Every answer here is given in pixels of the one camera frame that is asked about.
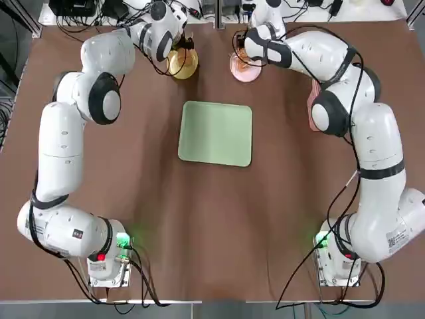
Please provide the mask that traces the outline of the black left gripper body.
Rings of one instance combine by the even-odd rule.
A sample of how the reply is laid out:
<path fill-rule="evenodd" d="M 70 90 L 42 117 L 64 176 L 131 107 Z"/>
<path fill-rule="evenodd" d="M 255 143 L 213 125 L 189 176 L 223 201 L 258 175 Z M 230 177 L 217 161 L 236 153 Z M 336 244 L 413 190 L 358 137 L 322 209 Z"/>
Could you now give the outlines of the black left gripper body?
<path fill-rule="evenodd" d="M 195 47 L 194 40 L 192 37 L 187 37 L 185 32 L 183 32 L 179 38 L 179 40 L 174 44 L 174 49 L 185 49 L 185 50 L 193 50 Z"/>

